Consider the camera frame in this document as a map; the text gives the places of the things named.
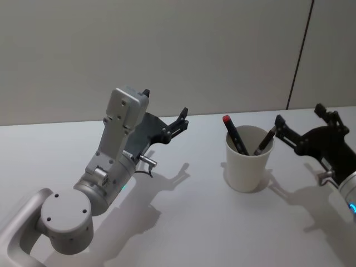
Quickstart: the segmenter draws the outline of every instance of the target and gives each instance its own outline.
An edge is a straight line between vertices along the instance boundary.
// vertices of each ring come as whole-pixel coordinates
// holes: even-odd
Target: robotic arm
[[[188,109],[170,125],[147,113],[149,90],[113,90],[103,119],[105,129],[85,173],[73,189],[42,189],[20,203],[0,229],[1,267],[44,267],[29,255],[41,234],[62,254],[77,254],[93,238],[92,217],[103,214],[136,171],[140,160],[149,172],[157,165],[145,156],[155,143],[168,144],[185,131]]]
[[[325,173],[318,175],[319,185],[331,182],[355,214],[356,154],[344,139],[349,129],[343,124],[337,111],[327,112],[322,104],[317,104],[314,112],[327,126],[314,128],[300,136],[278,115],[275,120],[276,137],[293,148],[297,155],[311,156],[318,160],[325,169]]]

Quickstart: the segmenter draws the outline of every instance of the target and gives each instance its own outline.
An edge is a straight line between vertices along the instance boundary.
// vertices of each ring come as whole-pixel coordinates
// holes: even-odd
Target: table surface
[[[356,150],[356,107],[337,110]],[[277,114],[300,134],[324,125],[313,110],[230,116],[237,126],[268,130]],[[154,178],[130,179],[109,210],[94,218],[95,235],[85,251],[61,255],[42,236],[31,255],[48,267],[355,266],[352,216],[336,190],[317,186],[321,166],[276,140],[263,183],[254,193],[236,192],[224,181],[221,118],[189,116],[187,131],[152,146],[148,154],[159,163]],[[0,219],[33,189],[71,188],[102,130],[99,121],[0,127]]]

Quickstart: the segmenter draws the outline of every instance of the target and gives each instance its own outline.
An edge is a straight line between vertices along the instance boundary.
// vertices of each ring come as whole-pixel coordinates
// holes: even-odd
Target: black marker
[[[238,131],[236,130],[236,127],[235,125],[233,124],[231,118],[229,115],[225,115],[223,118],[222,118],[227,130],[228,130],[228,133],[231,137],[231,140],[233,141],[238,153],[242,154],[242,155],[246,155],[248,156],[249,153],[247,152],[247,149],[243,143],[243,141],[241,140],[241,137],[238,133]]]
[[[276,134],[276,126],[274,126],[266,135],[265,138],[263,138],[262,142],[254,152],[255,156],[261,155],[262,151],[267,147],[270,141],[272,141],[273,136]]]

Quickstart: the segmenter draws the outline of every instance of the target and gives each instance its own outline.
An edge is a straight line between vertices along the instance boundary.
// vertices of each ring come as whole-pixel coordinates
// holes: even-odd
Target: gray wall
[[[284,109],[309,7],[1,0],[0,124],[99,120],[124,84],[151,89],[160,116]]]
[[[290,108],[356,105],[355,12],[355,0],[315,0]]]

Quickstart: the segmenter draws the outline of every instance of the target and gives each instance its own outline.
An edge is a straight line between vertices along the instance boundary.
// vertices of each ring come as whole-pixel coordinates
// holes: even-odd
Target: pen holder
[[[263,178],[266,163],[274,147],[272,140],[259,156],[253,156],[267,132],[255,126],[236,127],[249,155],[242,155],[237,152],[230,135],[225,138],[226,159],[227,159],[227,183],[230,187],[239,192],[253,191]]]

